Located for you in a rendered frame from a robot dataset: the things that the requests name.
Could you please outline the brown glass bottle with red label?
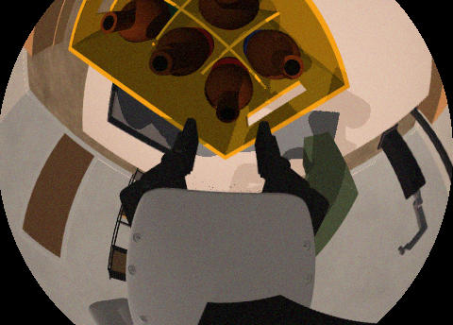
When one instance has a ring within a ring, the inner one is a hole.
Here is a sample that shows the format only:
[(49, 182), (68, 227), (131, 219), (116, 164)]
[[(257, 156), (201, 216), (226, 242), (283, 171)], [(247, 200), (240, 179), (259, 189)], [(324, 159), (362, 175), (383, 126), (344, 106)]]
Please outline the brown glass bottle with red label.
[(158, 76), (184, 77), (210, 57), (214, 40), (203, 28), (177, 27), (166, 32), (156, 48), (149, 59), (150, 70)]

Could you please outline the yellow divided crate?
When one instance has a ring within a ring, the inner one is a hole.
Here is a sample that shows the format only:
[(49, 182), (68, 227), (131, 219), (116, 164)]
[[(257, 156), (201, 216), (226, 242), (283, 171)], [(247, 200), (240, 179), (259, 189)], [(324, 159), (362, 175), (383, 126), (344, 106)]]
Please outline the yellow divided crate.
[[(102, 1), (83, 0), (69, 51), (180, 130), (187, 118), (196, 120), (199, 143), (224, 160), (255, 143), (261, 121), (267, 121), (273, 133), (350, 87), (338, 46), (312, 0), (260, 0), (256, 18), (235, 30), (206, 22), (199, 12), (198, 0), (164, 0), (178, 11), (156, 39), (141, 43), (124, 40), (118, 31), (102, 32), (100, 24), (107, 13), (97, 13)], [(207, 30), (213, 35), (210, 34), (213, 51), (190, 75), (158, 76), (150, 70), (149, 59), (159, 39), (177, 27)], [(260, 29), (279, 30), (294, 39), (305, 66), (301, 77), (273, 80), (253, 70), (243, 52), (243, 41)], [(247, 68), (254, 89), (251, 101), (232, 123), (217, 118), (216, 109), (204, 94), (213, 64), (224, 57), (237, 58)], [(248, 126), (248, 117), (300, 84), (307, 91)]]

